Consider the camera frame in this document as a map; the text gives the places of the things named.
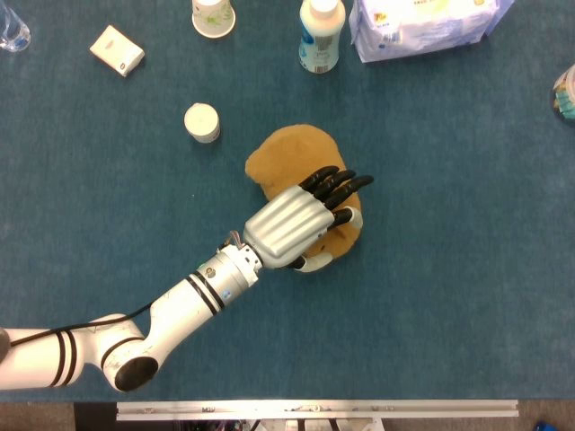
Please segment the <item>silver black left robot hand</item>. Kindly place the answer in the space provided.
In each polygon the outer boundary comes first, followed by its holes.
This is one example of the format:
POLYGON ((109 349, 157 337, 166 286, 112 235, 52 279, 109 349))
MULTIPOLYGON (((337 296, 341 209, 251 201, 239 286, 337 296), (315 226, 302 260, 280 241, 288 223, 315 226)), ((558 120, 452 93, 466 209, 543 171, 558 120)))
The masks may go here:
POLYGON ((371 175, 324 166, 279 193, 246 221, 243 237, 265 268, 315 272, 330 264, 333 254, 322 251, 306 257, 306 251, 340 225, 362 227, 359 209, 338 206, 373 181, 371 175))

